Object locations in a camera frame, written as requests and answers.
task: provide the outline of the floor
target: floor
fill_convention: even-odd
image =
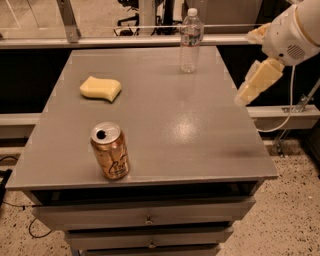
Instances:
[[[218,256],[277,256],[320,255],[320,180],[319,168],[305,152],[298,138],[285,142],[285,158],[280,158],[265,138],[279,174],[277,180],[266,181],[257,191],[257,203],[244,217],[234,223],[234,233],[221,245]],[[22,148],[0,148],[0,154],[16,154]],[[0,166],[1,170],[14,166]],[[7,192],[5,201],[15,205],[30,205],[21,192]],[[71,256],[56,231],[44,238],[33,238],[29,226],[33,220],[32,208],[2,205],[0,210],[0,255],[57,255]],[[31,227],[34,236],[48,233],[35,221]]]

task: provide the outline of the soda can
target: soda can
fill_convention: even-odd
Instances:
[[[106,178],[117,180],[129,172],[126,142],[119,125],[105,122],[95,126],[91,145]]]

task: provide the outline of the clear bottle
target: clear bottle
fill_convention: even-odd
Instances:
[[[194,72],[198,64],[202,24],[197,14],[197,9],[190,8],[180,30],[180,69],[185,73]]]

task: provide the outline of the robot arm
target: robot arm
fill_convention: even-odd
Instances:
[[[256,61],[235,97],[237,105],[251,103],[282,76],[284,66],[295,66],[320,52],[320,1],[304,0],[258,29],[248,41],[262,44],[268,58]]]

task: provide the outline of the gray tabletop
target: gray tabletop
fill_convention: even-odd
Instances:
[[[84,98],[89,77],[121,82],[111,104]],[[179,71],[179,48],[73,51],[7,184],[37,190],[250,181],[275,167],[216,47],[200,47],[194,74]],[[130,172],[109,181],[90,145],[111,121],[127,139]]]

